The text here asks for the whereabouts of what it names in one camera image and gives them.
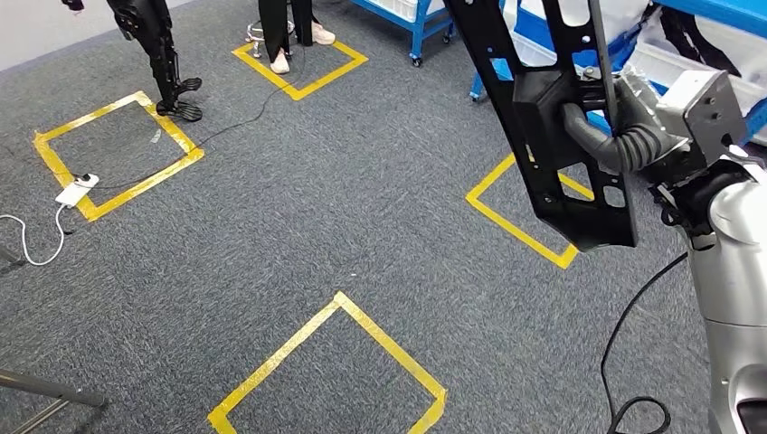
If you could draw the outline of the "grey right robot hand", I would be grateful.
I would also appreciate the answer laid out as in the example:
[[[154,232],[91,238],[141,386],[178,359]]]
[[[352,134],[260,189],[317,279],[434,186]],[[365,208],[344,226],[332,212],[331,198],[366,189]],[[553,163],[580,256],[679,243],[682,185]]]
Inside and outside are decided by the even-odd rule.
[[[610,136],[593,126],[574,103],[562,106],[564,129],[582,149],[608,169],[638,172],[686,143],[659,123],[660,95],[649,80],[626,67],[613,77],[617,117]]]

